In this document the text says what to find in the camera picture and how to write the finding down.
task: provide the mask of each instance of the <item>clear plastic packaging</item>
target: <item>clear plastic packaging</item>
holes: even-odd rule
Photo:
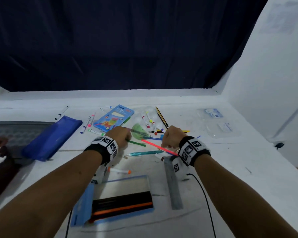
[[[217,108],[198,109],[207,133],[213,138],[237,137],[241,132]]]

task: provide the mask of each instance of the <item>black cable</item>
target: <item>black cable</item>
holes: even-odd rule
[[[198,179],[197,179],[193,174],[187,174],[187,175],[188,175],[188,176],[193,176],[193,177],[196,179],[196,181],[199,183],[199,185],[200,185],[200,187],[201,187],[201,189],[202,189],[202,191],[203,191],[203,194],[204,194],[204,196],[205,196],[205,200],[207,201],[207,195],[205,194],[204,189],[202,188],[202,185],[200,184],[200,182],[198,181]],[[211,218],[211,223],[212,223],[212,228],[213,228],[214,238],[216,238],[215,230],[214,230],[214,224],[213,224],[213,220],[212,220],[212,215],[211,215],[210,207],[209,207],[209,205],[208,205],[208,201],[207,201],[207,208],[209,209],[209,213],[210,213],[210,218]]]
[[[73,212],[73,209],[71,209],[71,212],[70,212],[69,221],[68,221],[68,223],[67,223],[67,228],[66,228],[66,234],[65,234],[65,238],[67,238],[67,234],[68,234],[68,232],[69,232],[69,228],[70,228],[70,221],[71,221],[72,212]]]

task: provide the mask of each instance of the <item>light blue pen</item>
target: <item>light blue pen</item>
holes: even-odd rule
[[[126,154],[126,156],[142,156],[142,155],[154,155],[154,154],[159,154],[159,153],[163,153],[164,151],[162,150],[155,150],[155,151],[147,151],[147,152],[135,152],[135,153],[129,153]]]

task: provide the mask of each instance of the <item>forearm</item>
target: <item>forearm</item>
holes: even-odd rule
[[[266,200],[211,156],[200,156],[194,167],[235,237],[298,237]]]
[[[0,210],[0,237],[54,237],[101,162],[83,152],[20,193]]]

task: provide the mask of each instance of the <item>hand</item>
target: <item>hand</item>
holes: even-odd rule
[[[117,142],[119,148],[123,148],[123,147],[127,146],[128,143],[126,140],[131,139],[131,133],[130,133],[129,129],[123,128],[120,126],[117,126],[117,127],[113,128],[112,130],[109,130],[106,133],[106,136],[114,139]]]
[[[161,147],[178,148],[183,137],[187,136],[180,128],[170,126],[162,138]]]

